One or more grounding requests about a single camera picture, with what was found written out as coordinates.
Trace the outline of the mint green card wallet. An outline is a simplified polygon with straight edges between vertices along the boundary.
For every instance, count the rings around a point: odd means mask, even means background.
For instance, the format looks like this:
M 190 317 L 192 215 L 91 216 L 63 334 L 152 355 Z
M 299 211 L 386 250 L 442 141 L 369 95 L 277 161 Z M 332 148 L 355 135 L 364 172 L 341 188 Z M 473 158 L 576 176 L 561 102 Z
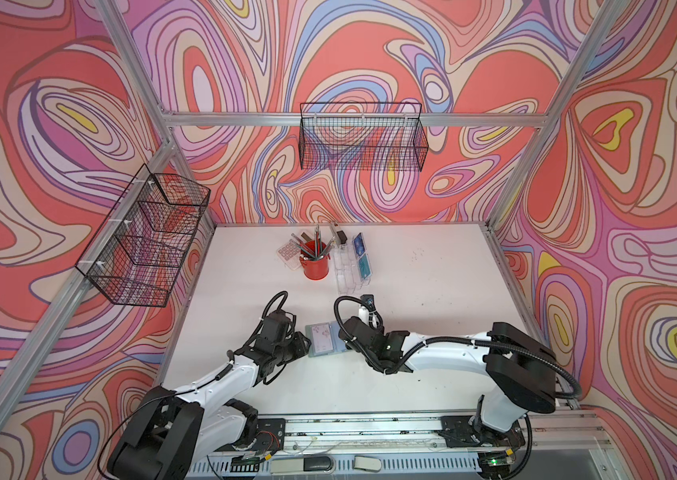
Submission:
M 310 340 L 308 356 L 322 357 L 348 352 L 346 343 L 339 337 L 340 331 L 336 321 L 306 326 L 304 334 Z

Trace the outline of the clear acrylic card holder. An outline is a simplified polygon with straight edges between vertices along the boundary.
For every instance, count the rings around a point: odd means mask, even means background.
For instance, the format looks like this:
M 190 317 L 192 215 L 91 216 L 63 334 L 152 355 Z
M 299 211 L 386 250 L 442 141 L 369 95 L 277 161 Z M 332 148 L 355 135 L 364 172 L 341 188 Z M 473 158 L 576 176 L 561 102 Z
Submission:
M 332 250 L 332 268 L 334 268 L 334 277 L 336 277 L 336 286 L 340 295 L 361 295 L 371 284 L 362 284 L 358 258 L 356 256 L 353 239 L 343 246 L 336 246 Z

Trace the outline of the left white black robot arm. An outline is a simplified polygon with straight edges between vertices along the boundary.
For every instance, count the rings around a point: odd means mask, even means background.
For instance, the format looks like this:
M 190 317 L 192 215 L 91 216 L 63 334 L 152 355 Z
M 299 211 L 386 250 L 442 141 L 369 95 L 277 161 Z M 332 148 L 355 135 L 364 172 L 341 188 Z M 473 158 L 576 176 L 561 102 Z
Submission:
M 312 341 L 296 330 L 296 314 L 284 310 L 288 292 L 264 306 L 258 325 L 226 363 L 176 390 L 152 388 L 126 416 L 98 454 L 104 479 L 184 479 L 204 450 L 256 442 L 258 411 L 236 396 L 278 379 L 286 366 L 308 355 Z

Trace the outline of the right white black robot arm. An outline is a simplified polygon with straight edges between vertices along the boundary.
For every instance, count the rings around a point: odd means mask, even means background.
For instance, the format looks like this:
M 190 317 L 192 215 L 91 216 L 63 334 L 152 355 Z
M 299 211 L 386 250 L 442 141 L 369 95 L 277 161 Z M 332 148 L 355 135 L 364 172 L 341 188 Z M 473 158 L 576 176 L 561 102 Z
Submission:
M 527 441 L 521 419 L 530 413 L 552 414 L 559 400 L 583 398 L 579 380 L 558 364 L 554 352 L 507 322 L 475 335 L 430 336 L 387 331 L 375 306 L 362 298 L 342 295 L 332 312 L 340 340 L 380 374 L 454 370 L 494 382 L 464 426 L 441 431 L 458 447 L 517 448 Z

